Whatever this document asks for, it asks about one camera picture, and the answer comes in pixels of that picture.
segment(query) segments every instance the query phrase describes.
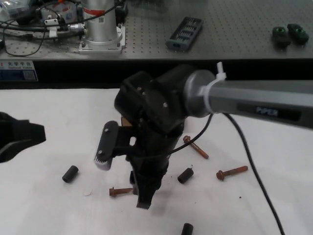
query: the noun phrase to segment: white cable tie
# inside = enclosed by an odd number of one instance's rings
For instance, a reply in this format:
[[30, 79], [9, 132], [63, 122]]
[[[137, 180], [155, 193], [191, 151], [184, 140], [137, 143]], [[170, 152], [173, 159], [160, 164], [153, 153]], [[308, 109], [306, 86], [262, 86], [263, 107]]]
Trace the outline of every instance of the white cable tie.
[[218, 71], [218, 74], [216, 75], [216, 79], [210, 82], [204, 89], [204, 104], [205, 104], [207, 111], [209, 111], [209, 113], [211, 114], [217, 113], [212, 110], [212, 107], [210, 105], [209, 95], [210, 95], [211, 88], [215, 83], [219, 81], [224, 81], [227, 78], [226, 73], [223, 70], [222, 62], [217, 63], [217, 71]]

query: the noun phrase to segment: black cylinder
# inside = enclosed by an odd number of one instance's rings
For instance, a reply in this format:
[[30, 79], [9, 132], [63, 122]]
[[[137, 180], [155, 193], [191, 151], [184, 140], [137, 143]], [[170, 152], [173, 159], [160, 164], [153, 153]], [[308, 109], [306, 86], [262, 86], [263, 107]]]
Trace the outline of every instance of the black cylinder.
[[193, 174], [194, 171], [191, 168], [187, 168], [177, 179], [181, 184], [184, 184]]
[[194, 229], [194, 226], [192, 226], [191, 224], [185, 223], [184, 227], [182, 228], [181, 235], [191, 235], [193, 229]]
[[72, 165], [68, 171], [64, 174], [64, 176], [62, 177], [62, 180], [65, 182], [65, 183], [70, 183], [76, 176], [78, 172], [78, 168], [74, 165]]

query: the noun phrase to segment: cable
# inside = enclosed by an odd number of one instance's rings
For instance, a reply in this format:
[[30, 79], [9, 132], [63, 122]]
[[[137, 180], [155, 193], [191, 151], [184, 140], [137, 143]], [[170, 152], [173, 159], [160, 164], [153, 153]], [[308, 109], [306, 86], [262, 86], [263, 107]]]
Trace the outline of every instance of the cable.
[[134, 158], [140, 158], [140, 159], [142, 159], [142, 160], [150, 160], [150, 159], [154, 159], [154, 158], [161, 158], [161, 157], [164, 157], [164, 156], [169, 156], [169, 155], [171, 155], [171, 154], [173, 154], [173, 153], [176, 153], [176, 152], [182, 150], [183, 148], [185, 148], [185, 147], [191, 145], [191, 144], [192, 144], [193, 142], [195, 142], [197, 139], [199, 139], [199, 138], [203, 135], [203, 133], [207, 130], [207, 128], [209, 127], [209, 124], [210, 124], [210, 122], [211, 122], [211, 120], [212, 120], [212, 117], [213, 117], [213, 114], [209, 114], [209, 118], [208, 118], [208, 120], [207, 120], [207, 122], [206, 122], [204, 128], [199, 132], [199, 134], [197, 134], [197, 135], [196, 135], [192, 140], [190, 140], [188, 143], [185, 143], [185, 144], [183, 144], [182, 146], [180, 146], [180, 147], [178, 147], [178, 148], [175, 148], [175, 149], [173, 149], [173, 150], [171, 150], [171, 151], [169, 151], [169, 152], [167, 152], [167, 153], [162, 153], [162, 154], [155, 155], [155, 156], [146, 156], [146, 157], [132, 156], [132, 157], [134, 157]]
[[270, 207], [270, 209], [271, 209], [271, 211], [272, 211], [272, 213], [273, 213], [273, 215], [274, 215], [274, 217], [275, 217], [275, 220], [276, 220], [276, 223], [277, 223], [277, 225], [278, 225], [280, 234], [281, 234], [281, 235], [285, 235], [285, 232], [284, 232], [283, 226], [282, 226], [282, 224], [281, 224], [281, 222], [280, 222], [280, 219], [279, 219], [279, 217], [278, 217], [278, 214], [277, 214], [277, 212], [276, 212], [276, 210], [275, 210], [275, 208], [274, 208], [274, 206], [273, 206], [273, 204], [272, 204], [272, 202], [271, 202], [271, 200], [270, 200], [270, 198], [269, 198], [269, 196], [268, 196], [268, 192], [266, 191], [266, 189], [265, 189], [265, 187], [264, 187], [264, 185], [263, 185], [263, 183], [262, 183], [262, 180], [261, 180], [261, 178], [260, 178], [260, 176], [259, 176], [259, 173], [258, 173], [258, 171], [256, 170], [256, 167], [255, 167], [255, 165], [254, 165], [254, 162], [253, 162], [253, 159], [252, 159], [252, 156], [251, 156], [249, 147], [248, 147], [248, 143], [246, 142], [246, 138], [245, 138], [245, 136], [244, 136], [244, 133], [242, 132], [240, 126], [239, 126], [238, 123], [235, 121], [235, 119], [233, 119], [233, 117], [232, 117], [231, 115], [229, 115], [229, 114], [224, 114], [224, 115], [231, 121], [231, 123], [235, 126], [235, 128], [236, 128], [238, 134], [240, 135], [240, 138], [241, 138], [241, 140], [242, 140], [242, 142], [243, 142], [243, 144], [244, 144], [244, 147], [245, 147], [245, 150], [246, 150], [246, 154], [247, 154], [247, 156], [248, 156], [248, 159], [249, 159], [251, 168], [252, 168], [252, 170], [253, 170], [253, 173], [254, 173], [254, 175], [255, 175], [255, 178], [256, 178], [256, 180], [258, 181], [258, 183], [259, 183], [259, 185], [260, 185], [260, 187], [261, 187], [261, 190], [262, 190], [262, 192], [263, 192], [263, 194], [264, 194], [264, 196], [265, 196], [265, 198], [266, 198], [266, 201], [268, 202], [268, 205], [269, 205], [269, 207]]
[[[254, 175], [255, 175], [255, 178], [257, 179], [257, 181], [258, 181], [258, 183], [259, 183], [259, 185], [260, 185], [260, 188], [261, 188], [261, 190], [262, 190], [262, 192], [263, 192], [263, 194], [264, 194], [264, 196], [265, 196], [265, 199], [266, 199], [266, 201], [268, 202], [268, 205], [269, 205], [269, 207], [270, 207], [270, 209], [271, 209], [271, 211], [272, 211], [272, 213], [273, 213], [273, 215], [274, 215], [274, 217], [275, 217], [275, 220], [276, 220], [277, 226], [278, 226], [278, 228], [279, 228], [280, 234], [281, 234], [281, 235], [285, 235], [284, 228], [283, 228], [283, 226], [282, 226], [282, 224], [281, 224], [281, 222], [280, 222], [280, 219], [279, 219], [278, 214], [277, 214], [277, 212], [276, 212], [276, 210], [275, 210], [275, 207], [274, 207], [274, 205], [272, 204], [272, 202], [271, 202], [271, 200], [270, 200], [270, 198], [269, 198], [268, 192], [266, 191], [266, 189], [265, 189], [265, 187], [264, 187], [264, 185], [263, 185], [263, 182], [262, 182], [262, 180], [261, 180], [261, 178], [260, 178], [260, 176], [259, 176], [259, 173], [258, 173], [258, 171], [257, 171], [257, 169], [256, 169], [256, 167], [255, 167], [255, 165], [254, 165], [254, 162], [253, 162], [253, 159], [252, 159], [250, 150], [249, 150], [248, 143], [247, 143], [246, 138], [245, 138], [245, 136], [244, 136], [244, 133], [242, 132], [240, 126], [239, 126], [238, 123], [235, 121], [235, 119], [233, 119], [233, 117], [232, 117], [231, 115], [229, 115], [229, 114], [224, 114], [224, 115], [231, 121], [231, 123], [235, 126], [235, 128], [236, 128], [238, 134], [240, 135], [240, 138], [241, 138], [241, 140], [242, 140], [242, 142], [243, 142], [243, 144], [244, 144], [244, 147], [245, 147], [245, 150], [246, 150], [246, 154], [247, 154], [248, 160], [249, 160], [249, 162], [250, 162], [251, 168], [252, 168], [252, 170], [253, 170], [253, 173], [254, 173]], [[180, 146], [180, 147], [178, 147], [178, 148], [176, 148], [176, 149], [174, 149], [174, 150], [172, 150], [172, 151], [169, 151], [169, 152], [167, 152], [167, 153], [161, 154], [161, 155], [147, 156], [147, 157], [136, 157], [136, 156], [133, 156], [133, 157], [135, 157], [135, 158], [141, 158], [142, 160], [149, 160], [149, 159], [154, 159], [154, 158], [160, 158], [160, 157], [168, 156], [168, 155], [171, 155], [171, 154], [173, 154], [173, 153], [176, 153], [176, 152], [182, 150], [183, 148], [189, 146], [189, 145], [192, 144], [194, 141], [196, 141], [197, 139], [199, 139], [200, 136], [202, 136], [202, 134], [207, 130], [207, 128], [208, 128], [208, 126], [209, 126], [209, 124], [210, 124], [210, 122], [211, 122], [212, 117], [213, 117], [213, 114], [210, 114], [210, 115], [209, 115], [209, 118], [208, 118], [208, 121], [206, 122], [206, 125], [204, 126], [204, 128], [199, 132], [199, 134], [197, 134], [197, 135], [196, 135], [191, 141], [189, 141], [188, 143], [183, 144], [182, 146]]]
[[[62, 26], [65, 26], [65, 25], [71, 25], [71, 24], [79, 24], [79, 23], [84, 23], [84, 22], [87, 22], [87, 21], [91, 21], [91, 20], [94, 20], [94, 19], [97, 19], [101, 16], [104, 16], [106, 15], [107, 13], [109, 13], [110, 11], [113, 11], [114, 9], [116, 8], [116, 6], [114, 5], [113, 7], [111, 7], [110, 9], [108, 9], [107, 11], [104, 11], [103, 13], [97, 15], [97, 16], [93, 16], [93, 17], [90, 17], [90, 18], [87, 18], [87, 19], [84, 19], [84, 20], [81, 20], [81, 21], [76, 21], [76, 22], [71, 22], [71, 23], [61, 23], [61, 24], [52, 24], [52, 25], [49, 25], [49, 27], [62, 27]], [[14, 26], [14, 27], [39, 27], [39, 28], [42, 28], [42, 27], [45, 27], [43, 25], [18, 25], [18, 24], [13, 24], [12, 22], [11, 23], [6, 23], [10, 26]]]
[[15, 56], [15, 57], [26, 57], [26, 56], [30, 56], [30, 55], [36, 54], [36, 53], [40, 50], [42, 44], [44, 43], [44, 38], [45, 38], [45, 32], [46, 32], [46, 30], [44, 31], [44, 35], [43, 35], [42, 40], [40, 41], [40, 44], [39, 44], [38, 49], [37, 49], [36, 51], [34, 51], [34, 52], [30, 53], [30, 54], [27, 54], [27, 55], [16, 55], [16, 54], [12, 54], [12, 53], [10, 53], [10, 52], [7, 51], [6, 44], [5, 44], [5, 30], [6, 30], [7, 27], [9, 27], [8, 24], [7, 24], [6, 27], [3, 29], [2, 40], [3, 40], [3, 44], [4, 44], [4, 51], [5, 51], [5, 53], [7, 53], [8, 55]]
[[[4, 33], [7, 37], [15, 37], [15, 38], [21, 38], [21, 39], [27, 39], [27, 40], [42, 40], [43, 38], [37, 38], [37, 37], [33, 37], [32, 34], [24, 34], [24, 35], [14, 35], [11, 33]], [[51, 38], [44, 38], [44, 41], [46, 40], [56, 40], [56, 39], [65, 39], [65, 38], [73, 38], [73, 37], [78, 37], [78, 36], [82, 36], [85, 33], [83, 31], [78, 31], [78, 32], [74, 32], [74, 33], [67, 33], [67, 34], [61, 34], [57, 37], [51, 37]]]

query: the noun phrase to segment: rusty bolt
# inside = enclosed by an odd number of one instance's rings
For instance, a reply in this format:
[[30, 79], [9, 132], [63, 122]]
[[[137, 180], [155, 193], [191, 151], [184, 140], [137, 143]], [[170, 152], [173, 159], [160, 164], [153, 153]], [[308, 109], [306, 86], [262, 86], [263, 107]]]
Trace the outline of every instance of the rusty bolt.
[[123, 193], [129, 193], [133, 191], [133, 188], [119, 188], [119, 189], [114, 189], [114, 187], [112, 187], [109, 190], [109, 194], [111, 197], [115, 197], [118, 194], [123, 194]]
[[235, 175], [235, 174], [238, 174], [241, 172], [245, 172], [247, 170], [248, 170], [248, 167], [246, 165], [239, 167], [239, 168], [236, 168], [236, 169], [224, 171], [224, 172], [219, 170], [219, 172], [216, 173], [216, 177], [219, 180], [224, 180], [225, 176], [227, 176], [227, 175]]
[[[184, 143], [188, 143], [190, 141], [190, 136], [185, 136], [183, 140]], [[203, 156], [203, 158], [205, 159], [209, 158], [209, 155], [207, 155], [207, 153], [200, 149], [199, 146], [197, 146], [195, 143], [192, 143], [190, 146], [193, 147], [198, 153], [200, 153], [200, 155]]]

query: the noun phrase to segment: metal cylinder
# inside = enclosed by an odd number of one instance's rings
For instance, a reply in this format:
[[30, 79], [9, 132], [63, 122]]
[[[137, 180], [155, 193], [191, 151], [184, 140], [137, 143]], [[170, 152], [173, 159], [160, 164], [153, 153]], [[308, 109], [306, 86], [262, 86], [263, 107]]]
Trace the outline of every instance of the metal cylinder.
[[78, 31], [81, 31], [81, 30], [84, 30], [84, 25], [82, 23], [78, 23], [78, 24], [69, 24], [68, 26], [68, 29], [70, 31], [73, 31], [73, 32], [78, 32]]
[[[114, 6], [114, 0], [82, 0], [84, 19], [102, 14]], [[85, 40], [92, 44], [112, 43], [118, 39], [115, 10], [94, 20], [85, 22]]]

